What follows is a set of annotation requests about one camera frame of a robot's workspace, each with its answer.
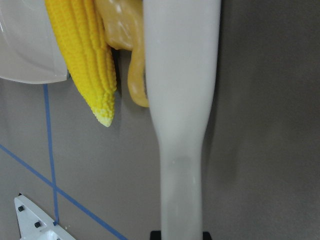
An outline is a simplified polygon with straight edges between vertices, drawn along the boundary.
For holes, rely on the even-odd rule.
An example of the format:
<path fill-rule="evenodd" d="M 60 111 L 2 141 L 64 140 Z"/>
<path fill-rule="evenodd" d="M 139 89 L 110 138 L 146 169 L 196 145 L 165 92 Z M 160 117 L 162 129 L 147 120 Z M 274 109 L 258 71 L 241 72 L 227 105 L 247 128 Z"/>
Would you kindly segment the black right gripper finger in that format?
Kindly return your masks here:
<path fill-rule="evenodd" d="M 200 240 L 212 240 L 212 236 L 208 231 L 203 231 Z M 190 240 L 189 235 L 178 234 L 177 238 L 163 238 L 162 231 L 151 231 L 149 235 L 150 240 Z"/>

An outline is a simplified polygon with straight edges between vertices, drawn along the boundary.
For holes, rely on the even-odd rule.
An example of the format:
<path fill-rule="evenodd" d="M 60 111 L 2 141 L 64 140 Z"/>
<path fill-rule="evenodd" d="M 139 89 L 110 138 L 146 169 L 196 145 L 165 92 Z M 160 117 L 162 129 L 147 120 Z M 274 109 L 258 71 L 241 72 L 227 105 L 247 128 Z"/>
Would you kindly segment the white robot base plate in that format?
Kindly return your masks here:
<path fill-rule="evenodd" d="M 21 240 L 75 240 L 26 196 L 15 197 L 14 205 Z"/>

